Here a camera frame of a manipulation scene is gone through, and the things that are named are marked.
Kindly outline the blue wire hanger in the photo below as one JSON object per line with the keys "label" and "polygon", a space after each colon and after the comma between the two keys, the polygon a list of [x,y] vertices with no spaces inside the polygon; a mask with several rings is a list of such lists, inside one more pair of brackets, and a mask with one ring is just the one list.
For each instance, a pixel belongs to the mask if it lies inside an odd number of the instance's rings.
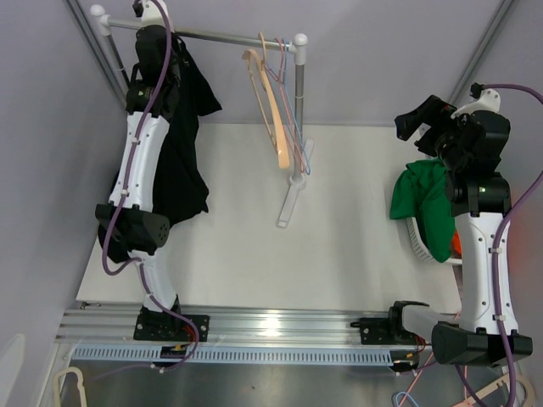
{"label": "blue wire hanger", "polygon": [[286,86],[286,72],[287,72],[287,47],[286,42],[283,39],[275,38],[275,42],[279,46],[281,53],[281,62],[279,73],[277,74],[277,81],[279,83],[280,93],[283,99],[283,107],[288,117],[288,127],[291,141],[294,144],[294,155],[297,157],[299,168],[304,175],[309,176],[311,174],[310,160],[303,146],[303,137],[299,128],[297,119],[295,118],[294,106],[289,98],[288,89]]}

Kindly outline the beige hanger with green shirt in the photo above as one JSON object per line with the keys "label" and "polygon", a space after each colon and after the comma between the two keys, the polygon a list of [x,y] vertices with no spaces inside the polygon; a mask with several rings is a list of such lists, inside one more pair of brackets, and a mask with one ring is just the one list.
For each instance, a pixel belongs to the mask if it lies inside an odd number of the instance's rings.
{"label": "beige hanger with green shirt", "polygon": [[258,33],[257,38],[261,52],[247,48],[242,59],[246,63],[266,133],[277,157],[277,165],[281,170],[286,170],[290,166],[290,154],[277,99],[266,71],[266,40],[262,32]]}

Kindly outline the beige hanger on floor right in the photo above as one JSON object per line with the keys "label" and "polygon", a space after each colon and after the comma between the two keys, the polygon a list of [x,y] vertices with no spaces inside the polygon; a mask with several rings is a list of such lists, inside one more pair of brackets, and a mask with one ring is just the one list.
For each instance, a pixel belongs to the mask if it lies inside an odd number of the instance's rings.
{"label": "beige hanger on floor right", "polygon": [[[486,386],[480,388],[475,394],[480,398],[484,399],[490,394],[500,390],[503,386],[506,386],[509,383],[509,375],[505,374],[495,379],[493,382],[487,384]],[[524,399],[521,403],[521,406],[533,407],[535,406],[536,397],[534,387],[529,379],[522,375],[518,375],[516,378],[516,383],[519,384],[524,391]],[[456,406],[472,406],[475,405],[475,398],[470,396],[460,403],[457,403]]]}

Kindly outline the pink wire hanger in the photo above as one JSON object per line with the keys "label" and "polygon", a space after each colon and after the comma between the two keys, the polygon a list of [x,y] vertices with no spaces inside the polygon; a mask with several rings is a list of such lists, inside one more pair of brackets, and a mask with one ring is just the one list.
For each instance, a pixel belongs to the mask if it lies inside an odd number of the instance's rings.
{"label": "pink wire hanger", "polygon": [[281,100],[283,104],[283,112],[287,117],[287,129],[288,129],[288,143],[290,151],[294,156],[294,161],[298,166],[298,169],[304,173],[306,170],[305,164],[305,150],[302,147],[302,137],[299,132],[298,121],[295,119],[294,106],[290,101],[288,90],[286,87],[286,68],[287,68],[287,49],[286,42],[283,39],[278,37],[274,38],[275,42],[279,46],[279,51],[281,53],[281,62],[279,68],[274,70],[269,66],[268,63],[265,63],[266,73],[277,83],[277,88],[279,94],[281,95]]}

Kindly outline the bright green t shirt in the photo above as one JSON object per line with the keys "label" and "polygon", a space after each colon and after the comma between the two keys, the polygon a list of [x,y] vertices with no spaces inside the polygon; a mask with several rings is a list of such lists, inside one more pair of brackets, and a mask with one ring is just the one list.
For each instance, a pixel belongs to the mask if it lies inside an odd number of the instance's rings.
{"label": "bright green t shirt", "polygon": [[411,162],[395,182],[389,210],[392,220],[413,218],[417,221],[423,243],[440,263],[451,257],[456,231],[445,187],[446,168],[440,160]]}

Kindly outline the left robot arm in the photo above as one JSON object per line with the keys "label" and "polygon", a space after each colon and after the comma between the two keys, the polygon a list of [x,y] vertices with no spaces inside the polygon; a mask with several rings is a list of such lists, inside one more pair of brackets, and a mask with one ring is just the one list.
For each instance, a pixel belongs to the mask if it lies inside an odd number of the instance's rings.
{"label": "left robot arm", "polygon": [[174,37],[165,27],[137,31],[138,61],[126,94],[125,150],[108,203],[95,209],[105,230],[105,273],[117,276],[128,265],[136,266],[145,293],[137,329],[153,329],[164,340],[178,337],[183,323],[162,254],[171,223],[154,212],[160,151],[180,98],[174,50]]}

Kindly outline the metal clothes rack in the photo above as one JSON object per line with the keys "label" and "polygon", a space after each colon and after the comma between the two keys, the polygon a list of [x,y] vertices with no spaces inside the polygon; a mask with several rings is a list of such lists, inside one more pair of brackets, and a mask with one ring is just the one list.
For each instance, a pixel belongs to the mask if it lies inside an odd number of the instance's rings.
{"label": "metal clothes rack", "polygon": [[[187,38],[205,40],[210,42],[220,42],[220,43],[229,43],[240,46],[245,46],[246,48],[255,48],[259,53],[261,52],[261,45],[258,43],[258,38],[250,38],[246,36],[234,36],[231,34],[223,34],[212,31],[195,31],[189,29],[181,29],[173,26],[173,29],[177,35]],[[308,37],[303,33],[298,33],[294,36],[294,39],[286,43],[287,55],[291,54],[294,56],[294,78],[295,78],[295,91],[294,99],[291,100],[294,106],[295,118],[298,121],[300,131],[303,137],[303,146],[307,152],[309,159],[311,158],[314,142],[311,139],[305,140],[303,136],[303,113],[304,113],[304,90],[305,90],[305,64],[306,64],[306,52],[307,52]],[[279,51],[279,46],[273,41],[266,40],[267,48],[267,57],[266,62],[271,68],[277,70],[281,62],[281,53]],[[285,136],[288,142],[288,129],[287,129],[287,117],[283,112],[283,104],[281,100],[281,95],[277,88],[277,83],[268,76],[271,82],[272,90],[274,91],[275,97],[277,99],[277,105],[279,107]],[[283,202],[282,210],[277,219],[277,226],[281,228],[288,227],[294,208],[299,196],[300,191],[305,188],[306,177],[299,169],[297,164],[294,161],[294,156],[290,151],[289,143],[288,150],[290,154],[290,166],[293,169],[293,174],[289,178],[289,189],[286,195],[286,198]]]}

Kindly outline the blue hanger on floor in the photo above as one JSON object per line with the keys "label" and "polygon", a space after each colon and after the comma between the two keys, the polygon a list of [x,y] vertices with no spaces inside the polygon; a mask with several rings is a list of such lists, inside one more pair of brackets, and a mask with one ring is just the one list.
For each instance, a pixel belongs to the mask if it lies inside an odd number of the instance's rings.
{"label": "blue hanger on floor", "polygon": [[401,407],[405,402],[410,406],[419,407],[418,402],[407,391],[394,393],[391,397],[391,403],[394,407]]}

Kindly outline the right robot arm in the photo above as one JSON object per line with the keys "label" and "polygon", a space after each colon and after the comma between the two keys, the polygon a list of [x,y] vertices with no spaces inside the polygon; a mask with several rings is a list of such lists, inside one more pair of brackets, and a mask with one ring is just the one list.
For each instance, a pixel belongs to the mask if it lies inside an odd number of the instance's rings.
{"label": "right robot arm", "polygon": [[395,118],[402,141],[423,127],[415,146],[445,166],[445,194],[462,245],[463,300],[454,321],[427,304],[397,301],[398,315],[387,320],[386,332],[396,343],[415,334],[424,338],[442,365],[495,367],[533,353],[532,338],[518,331],[509,289],[512,196],[497,167],[511,124],[500,104],[494,90],[460,108],[431,95]]}

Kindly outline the orange t shirt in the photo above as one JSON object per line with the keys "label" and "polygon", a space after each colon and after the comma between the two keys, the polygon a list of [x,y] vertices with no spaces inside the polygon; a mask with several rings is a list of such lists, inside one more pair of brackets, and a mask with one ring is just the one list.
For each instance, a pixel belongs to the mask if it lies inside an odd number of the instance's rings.
{"label": "orange t shirt", "polygon": [[460,259],[462,257],[462,244],[458,231],[455,231],[451,239],[450,250],[452,259]]}

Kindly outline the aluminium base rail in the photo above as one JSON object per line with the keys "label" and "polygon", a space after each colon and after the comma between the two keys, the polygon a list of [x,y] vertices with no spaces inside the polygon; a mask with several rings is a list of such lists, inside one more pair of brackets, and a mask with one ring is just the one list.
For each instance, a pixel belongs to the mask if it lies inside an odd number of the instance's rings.
{"label": "aluminium base rail", "polygon": [[[139,304],[75,304],[64,311],[56,343],[133,342]],[[184,315],[210,317],[207,346],[272,348],[359,348],[360,333],[350,324],[382,311],[257,309],[188,306]]]}

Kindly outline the white plastic basket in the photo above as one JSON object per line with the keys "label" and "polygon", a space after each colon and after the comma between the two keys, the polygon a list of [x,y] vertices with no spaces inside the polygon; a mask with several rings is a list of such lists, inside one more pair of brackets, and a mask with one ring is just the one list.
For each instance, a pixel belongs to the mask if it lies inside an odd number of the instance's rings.
{"label": "white plastic basket", "polygon": [[[438,264],[437,259],[429,252],[427,246],[423,242],[421,234],[418,230],[417,220],[414,217],[406,219],[406,226],[411,242],[413,253],[422,261],[429,264]],[[456,250],[454,240],[450,244],[451,256],[443,262],[443,265],[460,266],[462,265],[462,254]]]}

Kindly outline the black t shirt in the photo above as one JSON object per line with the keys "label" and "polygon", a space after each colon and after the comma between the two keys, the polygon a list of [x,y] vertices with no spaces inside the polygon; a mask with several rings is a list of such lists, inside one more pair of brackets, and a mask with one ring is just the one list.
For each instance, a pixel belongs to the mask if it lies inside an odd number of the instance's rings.
{"label": "black t shirt", "polygon": [[[171,226],[209,211],[207,197],[210,191],[198,170],[195,142],[199,117],[221,110],[210,84],[181,38],[180,42],[183,48],[182,83],[187,95],[182,97],[175,87],[163,86],[151,108],[154,118],[161,116],[169,124],[154,171],[152,212],[168,219]],[[126,111],[130,117],[136,112],[142,113],[151,98],[135,95],[134,65],[126,94]]]}

